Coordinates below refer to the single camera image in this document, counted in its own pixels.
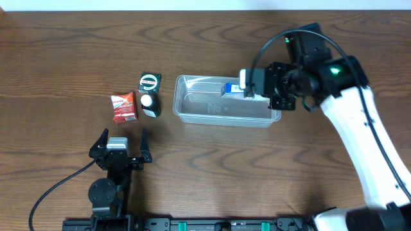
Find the clear plastic container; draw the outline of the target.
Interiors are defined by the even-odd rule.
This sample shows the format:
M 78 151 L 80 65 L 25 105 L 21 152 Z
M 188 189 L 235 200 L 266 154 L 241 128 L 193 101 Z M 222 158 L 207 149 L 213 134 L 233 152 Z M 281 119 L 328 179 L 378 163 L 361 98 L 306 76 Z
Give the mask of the clear plastic container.
M 184 123 L 268 128 L 281 112 L 268 108 L 267 101 L 246 100 L 243 96 L 222 96 L 226 83 L 239 79 L 222 76 L 180 75 L 176 79 L 173 111 Z

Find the blue cooling patch box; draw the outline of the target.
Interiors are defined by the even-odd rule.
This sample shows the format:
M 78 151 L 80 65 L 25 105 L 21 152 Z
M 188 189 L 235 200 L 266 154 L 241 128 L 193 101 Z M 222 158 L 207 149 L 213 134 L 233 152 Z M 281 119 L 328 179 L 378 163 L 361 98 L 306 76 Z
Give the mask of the blue cooling patch box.
M 222 98 L 241 99 L 244 98 L 244 90 L 238 84 L 226 83 L 221 88 Z

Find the red medicine box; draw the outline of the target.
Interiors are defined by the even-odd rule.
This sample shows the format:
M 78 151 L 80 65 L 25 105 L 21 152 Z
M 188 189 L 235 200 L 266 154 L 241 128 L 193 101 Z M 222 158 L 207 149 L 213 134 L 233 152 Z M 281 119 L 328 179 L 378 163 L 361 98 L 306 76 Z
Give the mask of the red medicine box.
M 138 120 L 135 95 L 133 92 L 128 94 L 111 95 L 114 110 L 113 121 L 116 124 Z

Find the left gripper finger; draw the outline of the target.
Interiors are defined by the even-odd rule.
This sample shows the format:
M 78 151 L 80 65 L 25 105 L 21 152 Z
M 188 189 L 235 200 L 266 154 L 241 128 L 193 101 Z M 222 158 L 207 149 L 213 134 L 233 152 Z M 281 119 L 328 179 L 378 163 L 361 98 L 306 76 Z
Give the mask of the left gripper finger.
M 139 150 L 140 150 L 140 154 L 142 155 L 142 157 L 150 157 L 150 149 L 148 145 L 147 131 L 145 128 L 143 128 L 143 131 L 142 131 Z
M 105 128 L 98 140 L 90 148 L 89 153 L 99 153 L 100 150 L 104 149 L 107 145 L 108 137 L 109 130 Z

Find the dark green small box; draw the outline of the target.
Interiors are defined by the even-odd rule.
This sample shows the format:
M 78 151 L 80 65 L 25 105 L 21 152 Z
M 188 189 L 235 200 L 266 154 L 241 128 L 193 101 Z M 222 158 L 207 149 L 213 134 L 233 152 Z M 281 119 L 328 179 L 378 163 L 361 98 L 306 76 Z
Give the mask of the dark green small box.
M 145 94 L 158 94 L 161 87 L 161 75 L 155 73 L 142 73 L 139 80 L 138 92 Z

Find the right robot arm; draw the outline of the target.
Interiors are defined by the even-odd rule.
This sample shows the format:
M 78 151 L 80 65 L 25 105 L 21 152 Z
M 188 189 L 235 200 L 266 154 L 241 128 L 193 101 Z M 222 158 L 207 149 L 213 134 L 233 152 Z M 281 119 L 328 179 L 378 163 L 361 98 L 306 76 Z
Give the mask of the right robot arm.
M 287 46 L 288 63 L 258 63 L 239 73 L 245 97 L 268 98 L 272 110 L 294 110 L 297 98 L 313 100 L 338 132 L 363 190 L 365 206 L 326 209 L 307 217 L 305 230 L 409 230 L 410 171 L 396 151 L 376 108 L 374 94 L 359 61 L 321 32 L 317 23 L 273 36 Z

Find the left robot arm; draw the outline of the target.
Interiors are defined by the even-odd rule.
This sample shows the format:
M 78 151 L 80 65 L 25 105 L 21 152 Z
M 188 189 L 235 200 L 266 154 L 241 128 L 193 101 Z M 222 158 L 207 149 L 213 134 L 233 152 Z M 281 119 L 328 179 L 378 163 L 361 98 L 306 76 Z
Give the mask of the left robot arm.
M 128 139 L 109 137 L 108 129 L 104 129 L 90 148 L 89 156 L 107 172 L 105 178 L 96 180 L 89 188 L 88 197 L 94 217 L 113 218 L 126 211 L 132 172 L 142 170 L 145 163 L 152 162 L 146 130 L 141 135 L 139 156 L 129 157 L 129 152 Z

